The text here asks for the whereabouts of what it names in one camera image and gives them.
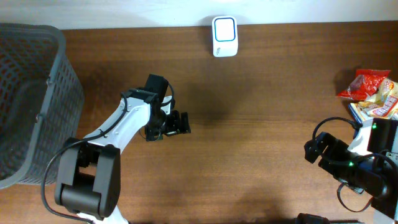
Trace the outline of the red snack bag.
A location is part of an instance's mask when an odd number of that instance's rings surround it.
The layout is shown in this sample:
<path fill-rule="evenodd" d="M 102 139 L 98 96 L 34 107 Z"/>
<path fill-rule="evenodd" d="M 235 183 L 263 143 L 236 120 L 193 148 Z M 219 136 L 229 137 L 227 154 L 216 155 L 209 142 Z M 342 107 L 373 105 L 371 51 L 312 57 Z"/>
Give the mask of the red snack bag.
<path fill-rule="evenodd" d="M 378 91 L 379 85 L 389 76 L 390 72 L 390 70 L 357 69 L 355 79 L 337 96 L 354 101 L 364 101 Z"/>

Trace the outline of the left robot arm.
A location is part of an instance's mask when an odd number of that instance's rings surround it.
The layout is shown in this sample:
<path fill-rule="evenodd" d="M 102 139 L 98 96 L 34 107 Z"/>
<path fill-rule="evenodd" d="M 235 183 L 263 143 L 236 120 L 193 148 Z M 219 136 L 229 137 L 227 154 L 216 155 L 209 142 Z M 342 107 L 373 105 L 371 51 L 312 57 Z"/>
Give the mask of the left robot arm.
<path fill-rule="evenodd" d="M 118 208 L 121 154 L 140 134 L 147 142 L 190 133 L 187 113 L 175 110 L 172 85 L 150 74 L 146 84 L 121 94 L 114 113 L 83 139 L 69 138 L 50 160 L 59 162 L 55 203 L 68 210 L 65 218 L 85 223 L 127 223 Z"/>

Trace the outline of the yellow wet wipes pack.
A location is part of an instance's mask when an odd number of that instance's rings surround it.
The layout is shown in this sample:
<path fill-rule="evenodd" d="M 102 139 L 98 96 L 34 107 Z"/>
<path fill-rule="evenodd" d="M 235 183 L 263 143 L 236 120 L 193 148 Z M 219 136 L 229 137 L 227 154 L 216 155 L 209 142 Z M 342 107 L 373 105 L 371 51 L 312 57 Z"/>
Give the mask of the yellow wet wipes pack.
<path fill-rule="evenodd" d="M 365 101 L 350 103 L 349 110 L 360 123 L 372 118 L 397 120 L 397 82 L 384 79 L 375 94 Z"/>

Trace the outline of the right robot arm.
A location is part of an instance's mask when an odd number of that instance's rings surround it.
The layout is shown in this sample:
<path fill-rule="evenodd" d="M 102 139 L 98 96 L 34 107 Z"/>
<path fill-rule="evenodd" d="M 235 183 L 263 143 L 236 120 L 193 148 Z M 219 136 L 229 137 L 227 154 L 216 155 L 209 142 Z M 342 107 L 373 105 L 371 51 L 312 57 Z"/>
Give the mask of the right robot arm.
<path fill-rule="evenodd" d="M 340 185 L 357 194 L 368 193 L 365 205 L 374 209 L 375 223 L 397 223 L 397 121 L 372 118 L 347 121 L 356 131 L 350 144 L 328 132 L 319 133 L 318 123 L 304 145 L 305 159 L 318 162 Z"/>

